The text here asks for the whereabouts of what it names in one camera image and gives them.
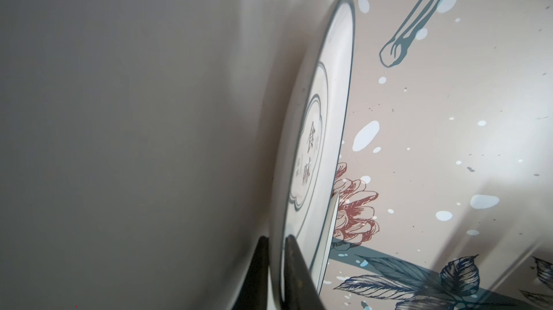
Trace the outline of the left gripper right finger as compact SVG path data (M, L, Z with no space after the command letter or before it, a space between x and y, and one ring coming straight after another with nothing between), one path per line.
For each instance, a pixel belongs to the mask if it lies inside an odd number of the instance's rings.
M284 285L285 300L283 309L325 309L315 289L299 245L292 235L285 239Z

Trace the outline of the white plate black rim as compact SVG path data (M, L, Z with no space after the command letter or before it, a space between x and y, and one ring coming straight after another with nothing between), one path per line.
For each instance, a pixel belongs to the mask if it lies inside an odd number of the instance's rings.
M334 0L303 57L279 140L269 219L275 306L285 302L285 241L294 237L314 284L335 219L331 197L344 134L354 55L354 0Z

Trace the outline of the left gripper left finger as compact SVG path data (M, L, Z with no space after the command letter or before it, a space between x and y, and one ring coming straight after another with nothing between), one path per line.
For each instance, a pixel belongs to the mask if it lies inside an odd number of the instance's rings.
M232 310L266 310L269 281L269 238L260 237Z

